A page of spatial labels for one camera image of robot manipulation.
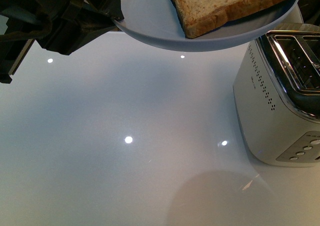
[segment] glossy countertop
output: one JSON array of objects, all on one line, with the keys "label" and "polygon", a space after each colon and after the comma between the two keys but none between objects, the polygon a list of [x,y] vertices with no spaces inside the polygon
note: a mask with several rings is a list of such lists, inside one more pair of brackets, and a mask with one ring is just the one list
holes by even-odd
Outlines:
[{"label": "glossy countertop", "polygon": [[0,85],[0,225],[320,225],[320,167],[270,166],[244,145],[233,82],[247,46],[35,43]]}]

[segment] bread slice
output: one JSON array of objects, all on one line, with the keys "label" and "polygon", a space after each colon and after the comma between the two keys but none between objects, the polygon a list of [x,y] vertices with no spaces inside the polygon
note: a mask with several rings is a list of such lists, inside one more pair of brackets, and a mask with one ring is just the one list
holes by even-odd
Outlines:
[{"label": "bread slice", "polygon": [[228,21],[267,9],[284,0],[172,0],[187,38],[199,37]]}]

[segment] white toaster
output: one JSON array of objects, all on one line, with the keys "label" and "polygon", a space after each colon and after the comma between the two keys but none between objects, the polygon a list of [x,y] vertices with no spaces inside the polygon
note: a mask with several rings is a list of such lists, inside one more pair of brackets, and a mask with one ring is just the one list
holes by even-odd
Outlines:
[{"label": "white toaster", "polygon": [[283,23],[251,41],[233,92],[256,158],[285,167],[320,163],[320,27]]}]

